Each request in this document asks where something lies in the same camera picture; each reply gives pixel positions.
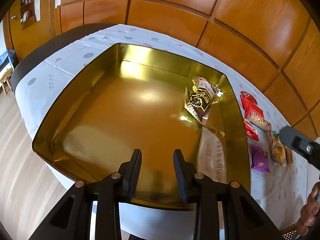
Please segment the person right hand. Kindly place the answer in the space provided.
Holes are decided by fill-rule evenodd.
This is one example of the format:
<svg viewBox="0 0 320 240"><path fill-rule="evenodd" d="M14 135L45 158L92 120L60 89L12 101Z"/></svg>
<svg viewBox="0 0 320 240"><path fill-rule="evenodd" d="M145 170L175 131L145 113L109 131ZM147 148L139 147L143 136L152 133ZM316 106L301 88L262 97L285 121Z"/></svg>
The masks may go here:
<svg viewBox="0 0 320 240"><path fill-rule="evenodd" d="M316 200L317 193L319 191L319 182L317 182L313 188L311 193L307 198L306 204L302 207L300 211L300 218L297 221L297 233L300 236L305 236L309 228L313 226L316 215L319 212L319 202Z"/></svg>

